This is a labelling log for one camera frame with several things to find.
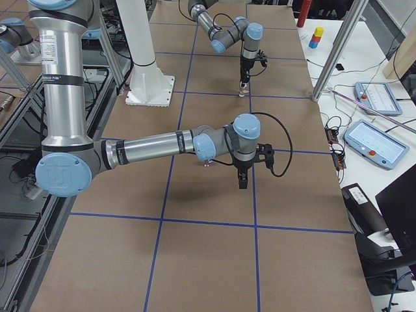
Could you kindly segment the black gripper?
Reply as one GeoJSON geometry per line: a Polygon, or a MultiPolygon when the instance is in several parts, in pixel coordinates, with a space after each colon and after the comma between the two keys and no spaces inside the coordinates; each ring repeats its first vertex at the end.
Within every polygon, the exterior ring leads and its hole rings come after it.
{"type": "Polygon", "coordinates": [[[253,166],[253,163],[253,161],[233,160],[233,165],[237,169],[239,189],[248,188],[248,170],[253,166]]]}
{"type": "Polygon", "coordinates": [[[240,57],[240,84],[247,84],[250,81],[250,70],[253,66],[252,58],[240,57]]]}

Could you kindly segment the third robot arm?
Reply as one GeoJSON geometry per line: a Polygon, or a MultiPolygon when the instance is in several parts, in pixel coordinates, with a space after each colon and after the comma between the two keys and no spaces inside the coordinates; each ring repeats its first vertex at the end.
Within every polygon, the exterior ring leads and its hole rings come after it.
{"type": "Polygon", "coordinates": [[[16,64],[42,64],[39,41],[30,34],[19,18],[1,20],[1,47],[16,64]]]}

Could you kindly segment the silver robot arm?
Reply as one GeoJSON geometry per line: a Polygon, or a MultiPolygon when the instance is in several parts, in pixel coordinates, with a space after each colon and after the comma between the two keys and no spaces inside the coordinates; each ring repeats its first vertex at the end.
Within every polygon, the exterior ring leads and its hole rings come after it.
{"type": "Polygon", "coordinates": [[[245,17],[238,16],[232,20],[232,26],[223,30],[207,11],[216,1],[189,1],[188,13],[206,33],[215,53],[221,54],[237,42],[242,42],[240,52],[240,93],[246,94],[250,82],[250,71],[256,62],[267,67],[267,56],[259,49],[263,37],[263,26],[251,23],[245,17]]]}
{"type": "MultiPolygon", "coordinates": [[[[29,17],[40,33],[47,136],[36,166],[37,183],[58,197],[72,197],[87,189],[93,178],[118,165],[196,152],[200,161],[230,154],[239,188],[248,185],[248,169],[260,162],[259,119],[241,114],[221,129],[195,129],[138,140],[93,141],[86,132],[82,36],[100,22],[98,1],[27,1],[29,17]]],[[[207,9],[217,1],[188,1],[192,21],[201,27],[216,53],[242,42],[240,96],[248,93],[250,70],[261,60],[263,26],[237,17],[229,30],[216,25],[207,9]]],[[[168,107],[175,77],[157,65],[145,1],[116,1],[133,63],[128,105],[168,107]]]]}

